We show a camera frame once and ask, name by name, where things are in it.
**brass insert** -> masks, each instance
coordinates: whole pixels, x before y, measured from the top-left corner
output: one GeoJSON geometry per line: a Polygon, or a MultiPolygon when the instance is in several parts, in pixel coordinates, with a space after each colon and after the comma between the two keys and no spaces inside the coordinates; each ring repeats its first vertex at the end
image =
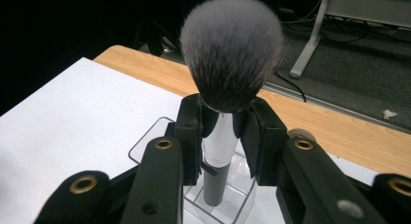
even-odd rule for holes
{"type": "Polygon", "coordinates": [[[395,192],[411,197],[411,182],[402,178],[392,178],[388,180],[388,184],[395,192]]]}
{"type": "Polygon", "coordinates": [[[74,194],[85,193],[93,189],[96,185],[97,178],[95,176],[80,176],[70,185],[70,192],[74,194]]]}
{"type": "Polygon", "coordinates": [[[170,140],[162,140],[155,144],[155,147],[159,149],[168,149],[172,146],[173,146],[173,142],[170,140]]]}
{"type": "Polygon", "coordinates": [[[300,149],[304,149],[304,150],[310,150],[314,148],[314,145],[311,144],[308,141],[304,141],[304,140],[297,140],[294,142],[294,145],[300,149]]]}

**wooden table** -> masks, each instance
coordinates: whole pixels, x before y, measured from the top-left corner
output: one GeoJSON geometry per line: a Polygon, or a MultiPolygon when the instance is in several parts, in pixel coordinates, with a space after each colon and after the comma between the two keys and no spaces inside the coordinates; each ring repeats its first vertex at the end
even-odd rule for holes
{"type": "MultiPolygon", "coordinates": [[[[130,48],[108,48],[94,61],[180,96],[198,92],[186,66],[130,48]]],[[[258,95],[289,130],[311,132],[326,152],[378,173],[411,177],[411,135],[266,90],[258,95]]]]}

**brush bristles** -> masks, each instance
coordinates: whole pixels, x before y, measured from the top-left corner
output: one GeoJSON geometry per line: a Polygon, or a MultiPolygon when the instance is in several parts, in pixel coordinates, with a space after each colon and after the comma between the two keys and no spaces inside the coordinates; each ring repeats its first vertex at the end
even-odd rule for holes
{"type": "Polygon", "coordinates": [[[237,112],[275,71],[283,35],[278,18],[257,0],[210,0],[186,18],[180,43],[203,101],[237,112]]]}

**transparent plastic stand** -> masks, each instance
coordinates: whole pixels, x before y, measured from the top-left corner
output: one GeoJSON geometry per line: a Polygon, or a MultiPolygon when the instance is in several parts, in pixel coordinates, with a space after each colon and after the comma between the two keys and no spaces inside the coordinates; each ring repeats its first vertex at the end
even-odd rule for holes
{"type": "MultiPolygon", "coordinates": [[[[140,164],[148,142],[164,136],[170,122],[173,121],[167,117],[159,118],[133,146],[129,157],[140,164]]],[[[255,179],[250,178],[245,157],[236,152],[231,161],[223,202],[219,206],[210,207],[206,204],[203,195],[203,175],[200,175],[196,186],[184,186],[183,222],[244,223],[254,206],[256,187],[255,179]]]]}

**silver brush handle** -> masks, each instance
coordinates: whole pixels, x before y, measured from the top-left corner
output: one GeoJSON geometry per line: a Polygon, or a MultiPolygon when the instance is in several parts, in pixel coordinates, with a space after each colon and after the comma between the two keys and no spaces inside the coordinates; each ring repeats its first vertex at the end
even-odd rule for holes
{"type": "Polygon", "coordinates": [[[204,158],[209,166],[223,168],[230,164],[238,144],[234,132],[233,115],[219,113],[211,133],[203,138],[204,158]]]}
{"type": "Polygon", "coordinates": [[[220,112],[210,134],[203,138],[205,163],[217,173],[214,176],[204,172],[204,198],[211,207],[216,207],[223,201],[230,162],[238,144],[233,118],[231,113],[220,112]]]}

